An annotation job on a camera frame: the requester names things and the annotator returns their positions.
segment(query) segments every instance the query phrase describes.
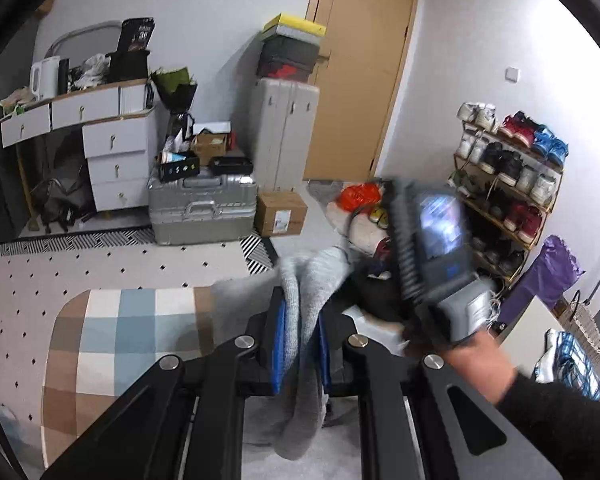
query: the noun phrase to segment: drawer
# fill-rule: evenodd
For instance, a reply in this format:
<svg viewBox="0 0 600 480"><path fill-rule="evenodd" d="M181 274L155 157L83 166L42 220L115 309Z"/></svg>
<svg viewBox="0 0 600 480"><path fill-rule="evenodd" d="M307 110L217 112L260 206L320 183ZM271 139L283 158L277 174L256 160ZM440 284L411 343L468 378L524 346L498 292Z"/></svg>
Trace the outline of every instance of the drawer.
<svg viewBox="0 0 600 480"><path fill-rule="evenodd" d="M103 90L87 90L53 101L51 120L54 129L116 117L119 113L119 91L117 86Z"/></svg>
<svg viewBox="0 0 600 480"><path fill-rule="evenodd" d="M149 157L146 152L96 156L88 159L91 184L149 179Z"/></svg>
<svg viewBox="0 0 600 480"><path fill-rule="evenodd" d="M144 152L151 124L150 116L87 124L82 128L84 156Z"/></svg>
<svg viewBox="0 0 600 480"><path fill-rule="evenodd" d="M98 211L111 211L112 209L149 205L146 185L146 178L92 185L91 189L93 189L96 209Z"/></svg>
<svg viewBox="0 0 600 480"><path fill-rule="evenodd" d="M0 130L4 148L21 140L49 133L49 105L42 105L7 119L0 124Z"/></svg>
<svg viewBox="0 0 600 480"><path fill-rule="evenodd" d="M137 114L146 108L146 85L120 87L120 115Z"/></svg>

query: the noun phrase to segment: purple bag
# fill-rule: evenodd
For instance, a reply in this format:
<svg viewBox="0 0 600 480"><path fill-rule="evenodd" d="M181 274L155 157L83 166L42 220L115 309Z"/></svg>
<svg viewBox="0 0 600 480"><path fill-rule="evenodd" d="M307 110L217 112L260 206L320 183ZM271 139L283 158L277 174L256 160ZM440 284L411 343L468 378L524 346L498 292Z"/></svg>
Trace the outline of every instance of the purple bag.
<svg viewBox="0 0 600 480"><path fill-rule="evenodd" d="M511 323L534 296L552 309L564 291L583 274L576 257L564 241L556 235L549 236L542 244L538 257L502 304L498 321Z"/></svg>

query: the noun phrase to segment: blue sneaker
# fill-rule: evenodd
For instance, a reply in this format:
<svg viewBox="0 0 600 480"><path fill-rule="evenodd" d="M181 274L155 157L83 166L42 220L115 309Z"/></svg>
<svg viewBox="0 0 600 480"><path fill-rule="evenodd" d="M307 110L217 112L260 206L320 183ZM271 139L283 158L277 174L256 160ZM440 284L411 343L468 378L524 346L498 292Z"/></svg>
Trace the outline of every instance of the blue sneaker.
<svg viewBox="0 0 600 480"><path fill-rule="evenodd" d="M544 124L541 124L538 127L535 135L536 140L531 146L531 150L533 152L539 153L539 155L541 155L542 158L547 158L547 155L549 155L551 147L554 144L555 135L549 128L544 126Z"/></svg>
<svg viewBox="0 0 600 480"><path fill-rule="evenodd" d="M564 168L564 159L569 155L569 145L560 139L554 139L549 150L548 159L558 166L560 169Z"/></svg>

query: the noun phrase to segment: shoe rack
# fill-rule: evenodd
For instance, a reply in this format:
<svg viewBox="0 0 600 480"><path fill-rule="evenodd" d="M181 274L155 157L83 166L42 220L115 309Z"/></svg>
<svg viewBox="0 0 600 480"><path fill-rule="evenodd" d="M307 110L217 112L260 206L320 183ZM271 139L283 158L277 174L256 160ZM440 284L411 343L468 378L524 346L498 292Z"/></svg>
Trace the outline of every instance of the shoe rack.
<svg viewBox="0 0 600 480"><path fill-rule="evenodd" d="M564 168L559 168L552 162L550 162L548 160L544 160L542 158L542 156L538 155L535 152L532 152L530 149L526 148L525 146L520 146L520 145L512 142L512 140L509 139L509 137L503 136L500 133L493 133L493 132L487 131L484 128L481 128L480 126L477 126L476 124L469 123L466 121L462 121L462 129L463 129L463 133L474 134L477 138L484 137L489 142L494 142L496 140L498 142L501 142L503 144L503 146L506 146L506 147L510 148L511 150L514 150L514 151L520 153L521 155L523 155L523 158L526 157L526 158L530 159L530 161L533 162L533 166L536 167L536 170L541 170L541 171L550 170L550 173L554 174L556 177L556 180L557 180L556 191L555 191L555 194L554 194L551 202L547 205L541 205L538 202L536 202L535 200L533 200L529 195L527 195L527 194L521 192L520 190L516 189L515 187L512 187L509 184L506 184L505 182L503 182L500 179L499 174L489 174L489 173L485 172L477 164L470 162L468 160L468 158L467 159L462 158L457 153L454 153L454 167L456 168L456 171L466 170L467 168L472 168L472 170L475 170L474 174L478 174L485 181L491 183L489 192L487 193L487 200L489 199L493 190L497 188L497 189L503 190L504 193L506 193L506 195L512 197L513 199L520 200L522 202L528 203L529 205L533 205L533 206L537 207L542 213L542 222L540 224L540 228L538 229L538 234L536 234L536 238L530 244L528 244L520 239L517 232L509 231L504 226L503 222L501 222L497 218L494 218L487 211L485 211L483 208L481 208L475 200L471 200L462 195L460 196L460 200L463 203L465 203L469 208L471 208L475 212L477 212L484 219L488 220L491 224L496 226L506 237L509 237L511 240L513 240L517 245L519 245L525 251L525 258L522 261L522 264L515 270L515 272L512 275L505 276L500 271L499 266L493 265L481 253L474 250L475 260L477 260L480 263L480 266L487 269L489 272L492 272L493 274L501 276L504 279L507 287L511 288L513 286L513 284L516 282L516 280L519 278L520 274L522 273L522 269L524 269L524 267L526 265L526 261L529 258L529 254L531 253L533 248L536 247L538 242L542 239L542 232L544 231L544 226L546 224L546 221L547 221L549 215L553 212L555 203L558 199L558 195L560 195L560 187L562 186L562 179L564 176Z"/></svg>

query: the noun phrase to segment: gray towel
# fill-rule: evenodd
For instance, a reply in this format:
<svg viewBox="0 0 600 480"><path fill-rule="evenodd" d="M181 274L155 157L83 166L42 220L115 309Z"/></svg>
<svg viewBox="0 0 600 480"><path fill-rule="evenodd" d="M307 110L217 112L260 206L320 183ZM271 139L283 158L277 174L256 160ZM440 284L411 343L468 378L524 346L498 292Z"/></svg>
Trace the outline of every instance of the gray towel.
<svg viewBox="0 0 600 480"><path fill-rule="evenodd" d="M244 441L271 444L276 453L297 460L307 451L324 420L316 355L318 313L349 273L345 253L329 248L283 258L275 270L213 285L215 343L240 335L253 314L269 307L273 288L285 291L285 358L280 394L248 399Z"/></svg>

